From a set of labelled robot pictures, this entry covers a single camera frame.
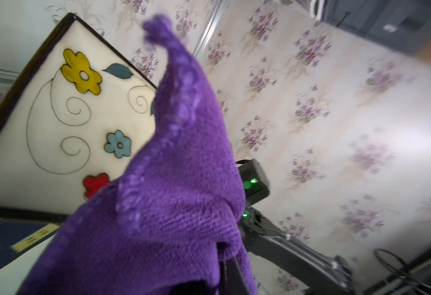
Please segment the square floral plate black rim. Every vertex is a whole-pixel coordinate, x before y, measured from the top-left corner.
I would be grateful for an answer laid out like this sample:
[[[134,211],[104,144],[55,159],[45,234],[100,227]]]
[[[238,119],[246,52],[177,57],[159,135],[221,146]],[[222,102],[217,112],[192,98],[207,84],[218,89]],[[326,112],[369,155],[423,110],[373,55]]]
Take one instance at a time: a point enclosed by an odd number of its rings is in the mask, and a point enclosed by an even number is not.
[[[62,222],[155,130],[156,87],[75,14],[0,104],[0,218]]]

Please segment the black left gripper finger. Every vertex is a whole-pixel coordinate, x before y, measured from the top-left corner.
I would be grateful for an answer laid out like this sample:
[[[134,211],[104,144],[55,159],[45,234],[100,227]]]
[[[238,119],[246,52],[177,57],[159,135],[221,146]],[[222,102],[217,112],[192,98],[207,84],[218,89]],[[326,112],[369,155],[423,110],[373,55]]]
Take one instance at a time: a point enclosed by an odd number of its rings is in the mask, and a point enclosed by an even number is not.
[[[219,295],[250,295],[236,257],[219,264]]]

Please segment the purple microfibre cloth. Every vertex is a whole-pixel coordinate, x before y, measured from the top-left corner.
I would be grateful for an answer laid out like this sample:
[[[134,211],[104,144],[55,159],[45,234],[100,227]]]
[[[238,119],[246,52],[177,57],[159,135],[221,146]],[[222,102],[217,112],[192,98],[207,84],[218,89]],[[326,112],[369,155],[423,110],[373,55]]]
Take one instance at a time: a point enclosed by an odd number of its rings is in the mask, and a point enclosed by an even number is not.
[[[143,27],[169,56],[155,133],[59,228],[21,295],[216,295],[230,259],[257,293],[237,226],[246,197],[215,93],[168,17]]]

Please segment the dark blue notebook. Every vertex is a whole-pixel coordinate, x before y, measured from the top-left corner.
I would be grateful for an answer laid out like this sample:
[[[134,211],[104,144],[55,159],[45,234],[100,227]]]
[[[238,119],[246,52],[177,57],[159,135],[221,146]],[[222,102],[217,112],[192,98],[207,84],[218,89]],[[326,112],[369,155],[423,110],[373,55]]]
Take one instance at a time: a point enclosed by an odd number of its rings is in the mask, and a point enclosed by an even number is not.
[[[52,236],[59,226],[54,223],[0,221],[0,270],[31,248]]]

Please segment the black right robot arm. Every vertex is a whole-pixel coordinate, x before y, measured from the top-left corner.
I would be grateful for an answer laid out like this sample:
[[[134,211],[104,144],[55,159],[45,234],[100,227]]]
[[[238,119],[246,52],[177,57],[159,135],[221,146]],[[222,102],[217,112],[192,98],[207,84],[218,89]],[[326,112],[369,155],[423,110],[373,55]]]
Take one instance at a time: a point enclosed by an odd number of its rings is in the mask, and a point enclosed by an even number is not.
[[[357,295],[345,259],[320,254],[281,231],[252,205],[269,196],[269,181],[255,159],[236,162],[246,208],[238,223],[246,250],[275,264],[307,286],[305,295]]]

